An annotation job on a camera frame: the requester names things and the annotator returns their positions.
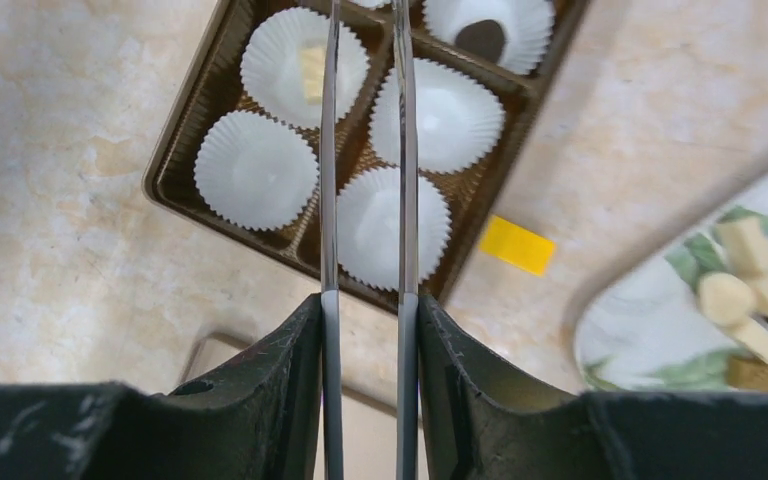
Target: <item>plate with green leaf pattern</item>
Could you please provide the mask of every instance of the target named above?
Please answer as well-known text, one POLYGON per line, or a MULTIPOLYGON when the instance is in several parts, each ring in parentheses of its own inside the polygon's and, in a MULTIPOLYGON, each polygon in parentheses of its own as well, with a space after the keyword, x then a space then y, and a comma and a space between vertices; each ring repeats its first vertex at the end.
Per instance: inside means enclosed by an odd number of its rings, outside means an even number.
POLYGON ((575 359, 599 390, 728 390, 740 347, 696 307, 699 279, 729 271, 714 226, 757 216, 768 238, 768 175, 597 296, 578 323, 575 359))

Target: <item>metal rod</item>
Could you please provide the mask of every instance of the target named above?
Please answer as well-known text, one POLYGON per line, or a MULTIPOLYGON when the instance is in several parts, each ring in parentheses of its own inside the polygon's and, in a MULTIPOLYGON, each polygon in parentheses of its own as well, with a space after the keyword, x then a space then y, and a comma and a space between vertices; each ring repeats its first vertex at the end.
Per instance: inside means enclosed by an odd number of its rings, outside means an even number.
POLYGON ((331 0, 325 53, 322 124, 319 136, 319 217, 322 232, 321 271, 323 322, 323 417, 325 476, 343 480, 343 401, 340 364, 340 304, 337 284, 337 52, 340 41, 340 0, 331 0))
POLYGON ((396 478, 416 479, 418 390, 416 314, 419 303, 416 83, 408 0, 391 0, 393 53, 399 83, 401 195, 399 233, 399 378, 396 478))

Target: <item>yellow rectangle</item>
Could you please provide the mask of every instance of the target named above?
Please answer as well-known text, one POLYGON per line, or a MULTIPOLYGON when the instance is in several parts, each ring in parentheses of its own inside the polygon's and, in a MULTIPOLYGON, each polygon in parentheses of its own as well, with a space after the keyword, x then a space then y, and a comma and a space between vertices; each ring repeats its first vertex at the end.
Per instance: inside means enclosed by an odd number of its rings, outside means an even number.
POLYGON ((487 224, 479 248, 526 272, 543 276, 555 251, 555 244, 494 215, 487 224))

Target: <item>marble countertop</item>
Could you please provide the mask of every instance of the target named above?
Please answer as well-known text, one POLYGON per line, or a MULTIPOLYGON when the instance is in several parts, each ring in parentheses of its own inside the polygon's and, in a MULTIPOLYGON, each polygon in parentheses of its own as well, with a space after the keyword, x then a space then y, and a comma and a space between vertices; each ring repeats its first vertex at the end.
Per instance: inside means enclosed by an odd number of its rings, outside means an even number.
MULTIPOLYGON (((0 0, 0 382, 178 381, 318 282, 151 205, 140 180, 215 0, 0 0)), ((557 244, 537 278, 476 252, 448 311, 581 383, 599 289, 768 166, 768 1, 596 0, 495 212, 557 244)), ((395 399, 396 322, 343 300, 348 386, 395 399)))

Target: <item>beige marble surface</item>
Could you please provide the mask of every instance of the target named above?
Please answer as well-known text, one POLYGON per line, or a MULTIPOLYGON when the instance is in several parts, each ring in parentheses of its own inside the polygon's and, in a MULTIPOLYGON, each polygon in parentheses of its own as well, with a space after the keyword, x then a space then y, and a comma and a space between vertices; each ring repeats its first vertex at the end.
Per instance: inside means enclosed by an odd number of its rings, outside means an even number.
MULTIPOLYGON (((569 390, 584 302, 768 164, 768 0, 594 3, 496 206, 554 262, 476 253, 448 305, 569 390)), ((199 335, 258 338, 318 288, 140 191, 213 4, 0 0, 0 382, 169 390, 199 335)), ((343 318, 346 382, 392 401, 394 320, 343 318)))

